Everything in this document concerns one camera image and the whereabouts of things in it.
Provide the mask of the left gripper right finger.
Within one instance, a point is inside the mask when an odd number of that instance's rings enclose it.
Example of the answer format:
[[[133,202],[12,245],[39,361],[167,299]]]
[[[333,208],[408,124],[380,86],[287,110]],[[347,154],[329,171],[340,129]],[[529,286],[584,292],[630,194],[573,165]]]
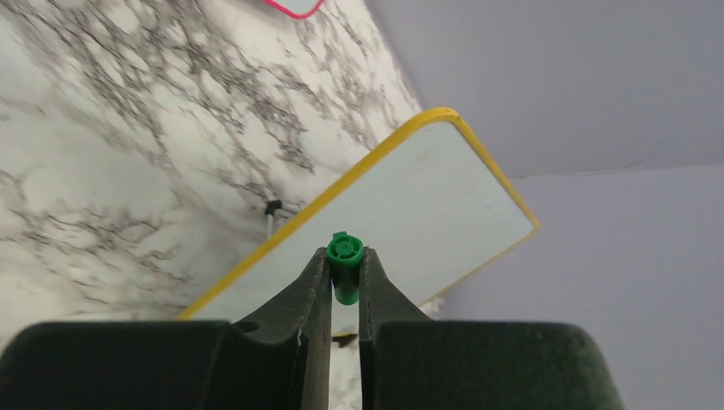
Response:
[[[431,319],[374,249],[359,266],[366,409],[621,409],[606,360],[576,325]]]

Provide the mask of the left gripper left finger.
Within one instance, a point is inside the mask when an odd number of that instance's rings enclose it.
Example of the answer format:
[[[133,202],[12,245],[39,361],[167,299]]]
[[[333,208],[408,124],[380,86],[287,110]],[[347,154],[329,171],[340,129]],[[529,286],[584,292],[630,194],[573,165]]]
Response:
[[[45,322],[1,356],[4,409],[325,409],[331,280],[323,249],[246,317]]]

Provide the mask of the green marker cap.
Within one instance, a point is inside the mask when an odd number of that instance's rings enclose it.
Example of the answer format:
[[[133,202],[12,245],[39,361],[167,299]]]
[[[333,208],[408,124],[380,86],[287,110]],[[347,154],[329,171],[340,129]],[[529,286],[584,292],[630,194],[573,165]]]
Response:
[[[364,256],[362,241],[346,231],[334,233],[326,248],[326,260],[336,300],[352,306],[359,300],[359,265]]]

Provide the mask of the yellow framed whiteboard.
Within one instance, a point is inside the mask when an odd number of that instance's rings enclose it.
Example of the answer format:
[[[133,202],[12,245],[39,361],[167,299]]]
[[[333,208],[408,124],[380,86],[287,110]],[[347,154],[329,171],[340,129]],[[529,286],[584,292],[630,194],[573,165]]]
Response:
[[[346,231],[373,248],[416,305],[439,297],[533,236],[539,221],[451,108],[409,119],[192,302],[182,319],[235,320],[290,284],[314,250]]]

